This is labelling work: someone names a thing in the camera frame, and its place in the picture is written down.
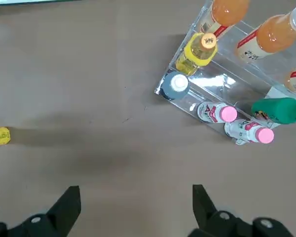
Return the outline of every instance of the screw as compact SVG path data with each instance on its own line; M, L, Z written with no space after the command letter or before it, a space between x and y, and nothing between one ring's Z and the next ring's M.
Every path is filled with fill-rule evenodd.
M219 216L221 218L225 219L225 220L229 220L230 219L229 215L226 212L222 212Z
M273 227L272 223L269 220L266 220L266 219L261 220L261 224L264 225L267 228L272 228Z
M40 217L34 217L31 222L34 224L34 223L37 223L40 221Z

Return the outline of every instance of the clear acrylic rack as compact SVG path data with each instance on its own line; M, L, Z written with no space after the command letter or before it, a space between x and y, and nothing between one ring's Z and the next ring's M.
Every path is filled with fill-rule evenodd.
M164 77L170 72L177 71L175 66L177 58L192 35L199 32L199 22L205 16L211 4L212 1L207 0L202 7L155 89L156 94L160 94ZM248 109L250 103L269 97L268 92L271 88L276 89L286 97L296 99L296 94L288 91L283 85L285 76L293 68L296 68L296 45L284 52L257 60L254 64L246 64L235 56L236 44L253 29L245 22L240 22L228 31L218 40L218 52L211 63L206 67L199 68L194 75L188 77L190 83L188 94L181 100L169 102L198 120L197 105L204 101L225 102L236 107L239 118L256 120L251 116L250 109ZM271 123L260 123L273 127ZM227 136L222 123L207 123L207 125ZM245 143L239 140L235 142L238 145Z

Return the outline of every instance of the acrylic shelf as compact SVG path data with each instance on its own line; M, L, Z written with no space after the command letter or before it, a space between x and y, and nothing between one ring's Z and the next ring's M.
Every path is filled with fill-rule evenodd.
M207 0L194 23L191 25L185 39L176 51L160 83L155 89L160 94L160 87L164 77L173 71L178 71L175 66L177 58L193 34L199 32L199 22L205 16L212 1ZM284 76L296 68L296 46L263 59L254 64L246 64L239 60L234 49L236 44L253 30L251 26L240 22L218 40L218 52L206 67L189 76L190 90L181 100L169 101L173 105L192 115L199 120L197 105L204 101L225 102L236 107L239 118L256 120L250 114L250 103L268 97L269 90L276 89L286 97L296 99L296 94L288 91L283 83ZM272 123L259 123L273 127ZM215 131L227 136L222 123L207 123Z

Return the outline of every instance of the orange bottle cap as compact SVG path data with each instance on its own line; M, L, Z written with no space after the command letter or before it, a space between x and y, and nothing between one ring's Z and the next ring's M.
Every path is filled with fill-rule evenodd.
M200 43L204 49L211 49L215 47L217 38L213 33L206 33L202 36Z

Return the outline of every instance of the green bottle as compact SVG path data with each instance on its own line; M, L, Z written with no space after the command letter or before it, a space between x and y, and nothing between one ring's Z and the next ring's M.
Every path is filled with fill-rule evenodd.
M262 99L251 108L252 114L280 124L296 122L296 100L293 98Z

